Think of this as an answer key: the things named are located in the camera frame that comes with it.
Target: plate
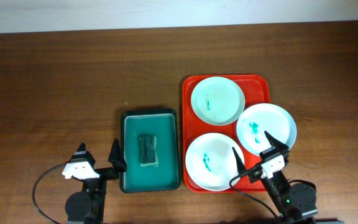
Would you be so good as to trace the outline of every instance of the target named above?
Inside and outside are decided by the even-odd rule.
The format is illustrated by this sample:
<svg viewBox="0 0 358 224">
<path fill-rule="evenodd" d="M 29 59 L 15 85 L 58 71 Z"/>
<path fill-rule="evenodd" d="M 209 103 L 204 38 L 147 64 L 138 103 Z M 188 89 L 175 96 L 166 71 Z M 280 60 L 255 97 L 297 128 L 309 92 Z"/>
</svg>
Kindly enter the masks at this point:
<svg viewBox="0 0 358 224">
<path fill-rule="evenodd" d="M 237 122 L 237 137 L 250 153 L 259 153 L 271 147 L 264 131 L 285 143 L 290 149 L 296 139 L 296 125 L 283 108 L 270 103 L 260 103 L 247 108 Z"/>
<path fill-rule="evenodd" d="M 232 147 L 244 163 L 244 155 L 233 139 L 219 133 L 208 133 L 196 138 L 187 149 L 185 159 L 191 179 L 206 190 L 222 191 L 230 188 L 229 181 L 238 175 Z"/>
<path fill-rule="evenodd" d="M 191 93 L 193 111 L 208 124 L 230 124 L 240 117 L 245 106 L 241 88 L 228 78 L 206 78 Z"/>
</svg>

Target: white wall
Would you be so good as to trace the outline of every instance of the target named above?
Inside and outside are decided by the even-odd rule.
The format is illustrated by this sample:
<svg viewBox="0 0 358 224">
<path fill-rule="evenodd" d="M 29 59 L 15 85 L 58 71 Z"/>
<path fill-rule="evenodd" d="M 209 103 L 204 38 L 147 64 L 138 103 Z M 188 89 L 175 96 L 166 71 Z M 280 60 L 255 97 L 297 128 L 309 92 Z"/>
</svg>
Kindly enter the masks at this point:
<svg viewBox="0 0 358 224">
<path fill-rule="evenodd" d="M 0 0 L 0 33 L 358 20 L 358 0 Z"/>
</svg>

